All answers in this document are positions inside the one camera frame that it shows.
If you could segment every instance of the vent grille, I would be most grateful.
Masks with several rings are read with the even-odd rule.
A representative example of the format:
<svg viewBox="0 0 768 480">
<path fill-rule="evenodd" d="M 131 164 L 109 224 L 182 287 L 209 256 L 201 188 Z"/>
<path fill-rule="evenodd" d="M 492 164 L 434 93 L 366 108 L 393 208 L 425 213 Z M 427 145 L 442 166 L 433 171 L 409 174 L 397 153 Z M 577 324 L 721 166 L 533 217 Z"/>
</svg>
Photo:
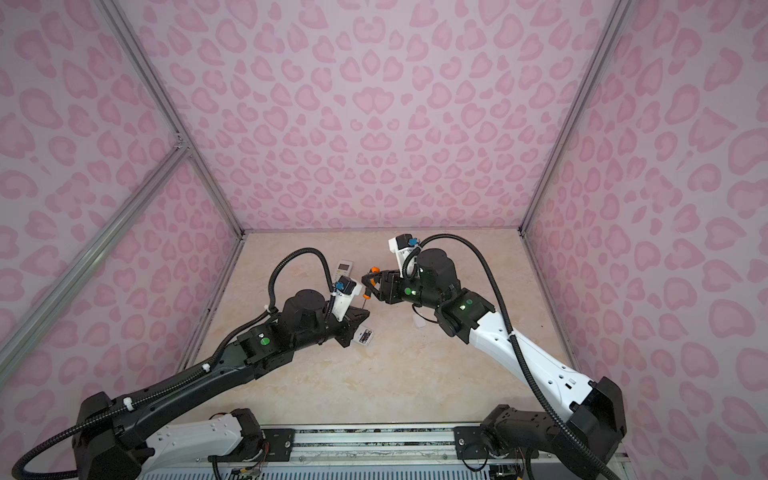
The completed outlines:
<svg viewBox="0 0 768 480">
<path fill-rule="evenodd" d="M 223 480 L 238 480 L 222 468 Z M 141 480 L 214 480 L 209 468 L 163 468 Z M 488 480 L 488 468 L 471 472 L 462 465 L 370 467 L 266 467 L 258 480 Z"/>
</svg>

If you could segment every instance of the pink leopard print wall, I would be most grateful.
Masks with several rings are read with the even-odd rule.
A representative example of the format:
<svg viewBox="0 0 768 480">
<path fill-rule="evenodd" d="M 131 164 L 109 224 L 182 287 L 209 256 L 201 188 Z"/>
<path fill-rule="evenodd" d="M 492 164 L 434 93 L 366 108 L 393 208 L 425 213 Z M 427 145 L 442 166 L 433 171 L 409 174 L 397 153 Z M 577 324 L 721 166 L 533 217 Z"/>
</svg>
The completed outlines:
<svg viewBox="0 0 768 480">
<path fill-rule="evenodd" d="M 640 478 L 768 478 L 768 3 L 642 2 L 532 238 Z"/>
<path fill-rule="evenodd" d="M 0 5 L 0 345 L 170 150 L 88 0 Z"/>
<path fill-rule="evenodd" d="M 122 7 L 246 227 L 516 226 L 612 0 Z"/>
<path fill-rule="evenodd" d="M 86 397 L 132 392 L 175 372 L 232 246 L 200 179 L 182 164 L 0 393 L 3 478 L 21 454 L 74 425 Z M 36 466 L 73 467 L 69 442 Z"/>
</svg>

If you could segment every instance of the label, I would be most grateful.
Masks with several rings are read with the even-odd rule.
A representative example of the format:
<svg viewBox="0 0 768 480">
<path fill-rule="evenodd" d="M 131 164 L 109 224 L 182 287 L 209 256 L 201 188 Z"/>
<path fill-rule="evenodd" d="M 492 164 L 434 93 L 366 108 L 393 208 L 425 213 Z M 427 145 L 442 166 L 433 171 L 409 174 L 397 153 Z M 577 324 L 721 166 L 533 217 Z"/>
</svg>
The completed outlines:
<svg viewBox="0 0 768 480">
<path fill-rule="evenodd" d="M 373 330 L 368 328 L 367 326 L 360 326 L 357 331 L 355 332 L 355 336 L 353 339 L 361 344 L 361 345 L 368 345 L 371 343 L 371 339 L 373 338 Z"/>
</svg>

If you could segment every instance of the aluminum frame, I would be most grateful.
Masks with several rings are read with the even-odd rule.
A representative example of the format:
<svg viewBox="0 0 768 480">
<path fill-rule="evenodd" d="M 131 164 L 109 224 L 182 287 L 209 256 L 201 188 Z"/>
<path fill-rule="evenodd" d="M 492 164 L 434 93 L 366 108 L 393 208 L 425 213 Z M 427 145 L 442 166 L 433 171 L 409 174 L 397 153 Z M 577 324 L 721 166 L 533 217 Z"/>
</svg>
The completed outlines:
<svg viewBox="0 0 768 480">
<path fill-rule="evenodd" d="M 20 327 L 0 349 L 0 388 L 43 339 L 61 311 L 80 293 L 101 263 L 134 226 L 134 222 L 154 199 L 157 192 L 181 165 L 191 158 L 180 142 L 165 156 L 138 189 L 114 213 L 107 225 L 72 260 L 70 267 L 52 285 L 50 292 L 19 321 Z"/>
<path fill-rule="evenodd" d="M 611 8 L 611 13 L 608 14 L 605 28 L 603 28 L 601 36 L 598 39 L 598 46 L 595 48 L 594 53 L 587 64 L 584 79 L 579 84 L 574 101 L 571 104 L 570 110 L 568 110 L 568 115 L 565 117 L 563 127 L 560 129 L 558 137 L 555 140 L 554 147 L 547 159 L 547 166 L 544 169 L 544 173 L 541 174 L 541 178 L 539 178 L 536 183 L 531 204 L 525 211 L 525 216 L 520 225 L 520 231 L 523 233 L 528 231 L 531 223 L 533 223 L 533 218 L 538 210 L 538 205 L 541 203 L 541 198 L 544 196 L 544 193 L 549 186 L 552 173 L 563 158 L 565 146 L 571 140 L 571 136 L 576 130 L 578 122 L 587 110 L 589 101 L 600 83 L 601 77 L 608 66 L 611 55 L 616 48 L 616 44 L 619 41 L 621 32 L 624 30 L 627 20 L 630 17 L 630 13 L 633 11 L 636 4 L 637 0 L 616 0 L 614 6 Z"/>
<path fill-rule="evenodd" d="M 240 239 L 235 239 L 235 244 L 232 246 L 232 252 L 227 259 L 227 264 L 221 271 L 219 280 L 216 281 L 216 285 L 214 286 L 214 294 L 208 299 L 208 303 L 203 309 L 200 320 L 197 322 L 197 326 L 192 332 L 192 337 L 187 343 L 187 347 L 184 349 L 184 352 L 181 354 L 181 361 L 177 367 L 177 372 L 189 368 L 194 364 L 194 361 L 197 358 L 197 354 L 200 352 L 200 348 L 203 345 L 203 340 L 208 333 L 210 324 L 214 321 L 216 311 L 218 310 L 219 304 L 221 303 L 221 298 L 224 295 L 224 290 L 227 288 L 227 284 L 232 277 L 232 273 L 235 270 L 237 261 L 240 259 L 240 254 L 243 252 L 246 239 L 247 235 Z"/>
<path fill-rule="evenodd" d="M 552 318 L 552 324 L 558 333 L 560 344 L 565 355 L 568 356 L 568 361 L 571 363 L 571 367 L 579 372 L 581 371 L 581 368 L 576 359 L 571 340 L 568 337 L 568 332 L 564 327 L 562 319 L 558 315 L 554 297 L 545 282 L 544 272 L 539 267 L 533 249 L 531 248 L 528 239 L 528 231 L 531 229 L 533 221 L 538 214 L 541 200 L 544 198 L 544 195 L 549 188 L 554 171 L 562 161 L 566 151 L 565 146 L 571 140 L 580 120 L 584 117 L 584 113 L 588 109 L 589 101 L 594 95 L 603 73 L 605 73 L 605 70 L 610 63 L 616 44 L 621 37 L 621 32 L 626 27 L 636 4 L 637 0 L 616 0 L 611 8 L 605 28 L 598 39 L 598 46 L 595 48 L 594 54 L 588 63 L 584 79 L 579 84 L 574 102 L 571 104 L 571 108 L 563 123 L 563 128 L 558 133 L 557 140 L 547 159 L 545 170 L 536 184 L 531 204 L 528 205 L 528 209 L 523 216 L 523 221 L 518 228 L 520 240 L 523 244 L 523 250 L 525 250 L 525 255 L 528 257 L 528 262 L 531 264 L 531 269 L 536 276 L 541 295 L 547 303 L 547 308 L 550 317 Z"/>
<path fill-rule="evenodd" d="M 144 50 L 144 47 L 141 46 L 141 42 L 131 26 L 131 23 L 125 16 L 125 12 L 123 12 L 119 1 L 94 0 L 94 3 L 101 11 L 104 20 L 109 24 L 115 38 L 123 48 L 123 52 L 128 57 L 128 60 L 131 61 L 134 70 L 144 83 L 149 95 L 154 99 L 163 118 L 168 123 L 171 130 L 176 132 L 177 138 L 189 146 L 192 153 L 192 165 L 194 166 L 195 171 L 203 181 L 205 189 L 208 190 L 211 200 L 213 200 L 216 207 L 224 216 L 224 219 L 235 233 L 235 236 L 240 239 L 243 236 L 243 226 L 237 219 L 237 216 L 232 210 L 232 206 L 227 201 L 221 187 L 210 172 L 203 155 L 200 153 L 200 150 L 194 142 L 194 138 L 192 138 L 187 127 L 184 125 L 184 122 L 181 120 L 181 116 L 176 111 L 173 101 L 170 99 L 170 95 L 163 86 L 160 75 L 157 74 L 154 66 L 149 61 L 147 53 Z"/>
</svg>

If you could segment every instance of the mounting plate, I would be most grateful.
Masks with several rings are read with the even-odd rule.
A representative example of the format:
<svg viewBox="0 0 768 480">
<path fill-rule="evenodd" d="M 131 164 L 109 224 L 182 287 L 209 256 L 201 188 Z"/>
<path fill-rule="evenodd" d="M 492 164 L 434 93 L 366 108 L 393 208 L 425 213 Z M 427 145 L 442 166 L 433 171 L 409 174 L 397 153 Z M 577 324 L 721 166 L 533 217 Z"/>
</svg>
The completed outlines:
<svg viewBox="0 0 768 480">
<path fill-rule="evenodd" d="M 480 427 L 454 427 L 453 445 L 459 460 L 485 460 L 488 450 L 481 437 Z"/>
<path fill-rule="evenodd" d="M 264 439 L 270 443 L 267 462 L 288 462 L 293 450 L 294 429 L 263 429 Z"/>
</svg>

